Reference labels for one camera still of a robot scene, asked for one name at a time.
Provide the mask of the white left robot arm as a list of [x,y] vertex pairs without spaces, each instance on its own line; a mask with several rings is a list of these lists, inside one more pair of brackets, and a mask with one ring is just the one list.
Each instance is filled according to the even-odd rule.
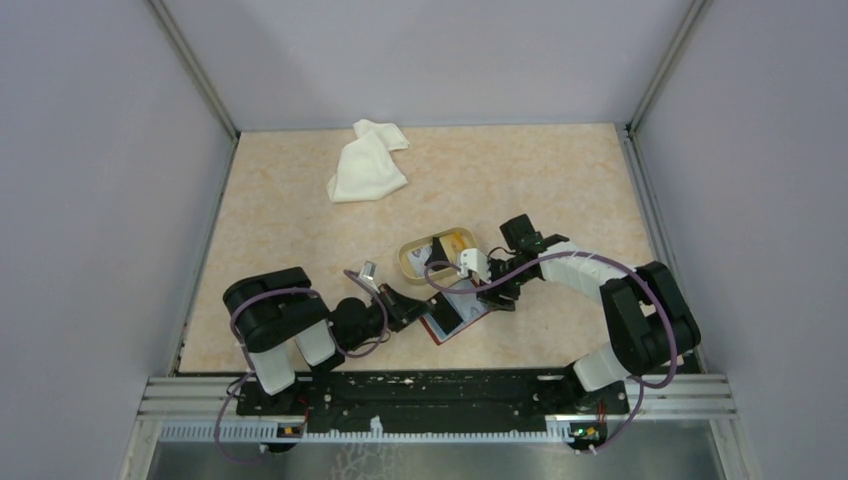
[[242,279],[223,294],[229,326],[258,380],[260,399],[277,414],[300,399],[287,343],[294,341],[308,368],[328,372],[348,359],[363,358],[377,346],[433,311],[434,303],[403,295],[374,281],[376,266],[345,275],[370,297],[341,300],[330,308],[301,267]]

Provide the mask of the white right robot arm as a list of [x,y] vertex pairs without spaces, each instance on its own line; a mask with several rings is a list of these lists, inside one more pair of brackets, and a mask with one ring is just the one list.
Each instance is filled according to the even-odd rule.
[[507,258],[480,250],[459,256],[462,276],[477,277],[476,297],[495,310],[512,311],[527,282],[565,285],[599,304],[609,340],[566,368],[563,398],[576,412],[590,411],[604,387],[641,376],[697,347],[701,332],[672,274],[663,263],[629,266],[589,250],[568,237],[543,236],[525,214],[501,225]]

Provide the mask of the beige oval tray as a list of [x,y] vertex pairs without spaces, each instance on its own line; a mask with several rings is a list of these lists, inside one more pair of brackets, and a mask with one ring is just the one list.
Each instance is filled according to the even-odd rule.
[[474,234],[463,227],[454,227],[404,244],[398,251],[402,275],[412,285],[426,285],[425,268],[434,261],[457,265],[463,250],[477,248]]

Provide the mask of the red card holder wallet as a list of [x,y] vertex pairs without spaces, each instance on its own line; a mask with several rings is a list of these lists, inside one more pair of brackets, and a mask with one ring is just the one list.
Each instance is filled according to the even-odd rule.
[[475,294],[451,294],[441,291],[436,294],[439,293],[443,294],[450,301],[463,318],[463,323],[454,332],[445,335],[436,325],[431,314],[422,317],[420,321],[436,345],[444,344],[491,312],[476,298]]

